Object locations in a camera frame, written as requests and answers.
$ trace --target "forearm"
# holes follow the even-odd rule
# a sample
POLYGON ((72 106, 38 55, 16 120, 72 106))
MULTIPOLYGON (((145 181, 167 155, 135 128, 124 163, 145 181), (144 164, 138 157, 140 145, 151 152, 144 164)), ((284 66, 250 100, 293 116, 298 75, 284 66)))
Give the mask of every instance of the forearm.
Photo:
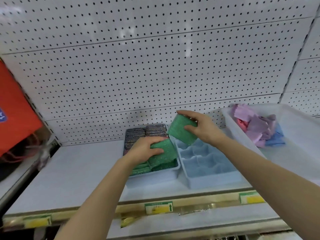
POLYGON ((216 146, 293 230, 303 239, 318 238, 320 187, 230 138, 216 146))
POLYGON ((119 159, 55 239, 105 240, 133 167, 130 158, 119 159))

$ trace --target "light blue plastic tray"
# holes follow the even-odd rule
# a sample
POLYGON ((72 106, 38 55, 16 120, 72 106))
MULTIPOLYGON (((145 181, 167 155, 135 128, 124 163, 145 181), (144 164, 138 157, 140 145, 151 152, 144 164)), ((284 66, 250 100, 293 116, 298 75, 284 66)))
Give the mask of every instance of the light blue plastic tray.
POLYGON ((217 148, 197 139, 188 146, 172 138, 190 189, 200 189, 242 181, 240 172, 217 148))

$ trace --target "logo on bag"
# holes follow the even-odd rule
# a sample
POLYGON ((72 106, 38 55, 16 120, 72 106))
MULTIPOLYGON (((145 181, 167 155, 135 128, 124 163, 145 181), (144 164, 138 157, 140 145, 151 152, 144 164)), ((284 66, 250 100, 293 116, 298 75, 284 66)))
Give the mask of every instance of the logo on bag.
POLYGON ((6 122, 6 121, 7 121, 7 117, 6 117, 5 113, 0 108, 0 123, 6 122))

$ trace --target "finger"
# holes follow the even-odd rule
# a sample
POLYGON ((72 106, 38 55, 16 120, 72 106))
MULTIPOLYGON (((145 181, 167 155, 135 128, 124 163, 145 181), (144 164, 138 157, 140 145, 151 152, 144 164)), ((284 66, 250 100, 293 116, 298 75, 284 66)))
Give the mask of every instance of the finger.
POLYGON ((162 136, 147 136, 145 138, 146 138, 147 142, 150 143, 150 145, 153 143, 167 139, 166 137, 162 137, 162 136))
POLYGON ((151 150, 151 155, 159 155, 161 153, 164 153, 165 151, 162 148, 155 148, 155 149, 150 149, 151 150))
POLYGON ((192 125, 186 125, 185 127, 184 127, 184 129, 186 130, 186 131, 189 131, 189 132, 191 132, 192 134, 196 134, 195 132, 196 132, 196 128, 197 127, 194 127, 194 126, 192 126, 192 125))
POLYGON ((202 117, 201 113, 195 112, 195 111, 190 111, 190 110, 177 110, 177 113, 180 115, 187 116, 189 118, 196 119, 197 121, 200 120, 202 117))

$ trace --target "green scouring pad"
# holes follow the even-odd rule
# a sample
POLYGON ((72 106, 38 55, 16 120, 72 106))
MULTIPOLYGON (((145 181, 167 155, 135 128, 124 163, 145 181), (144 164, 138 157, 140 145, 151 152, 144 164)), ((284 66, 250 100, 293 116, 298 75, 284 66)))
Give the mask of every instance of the green scouring pad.
POLYGON ((186 143, 187 145, 192 145, 198 137, 195 134, 185 130, 185 125, 192 125, 194 127, 198 126, 195 121, 192 121, 181 114, 177 114, 170 125, 168 134, 186 143))
POLYGON ((178 158, 176 147, 173 145, 170 139, 166 139, 150 146, 151 149, 162 148, 164 153, 154 155, 149 158, 148 162, 151 168, 157 167, 160 164, 170 163, 174 159, 178 158))

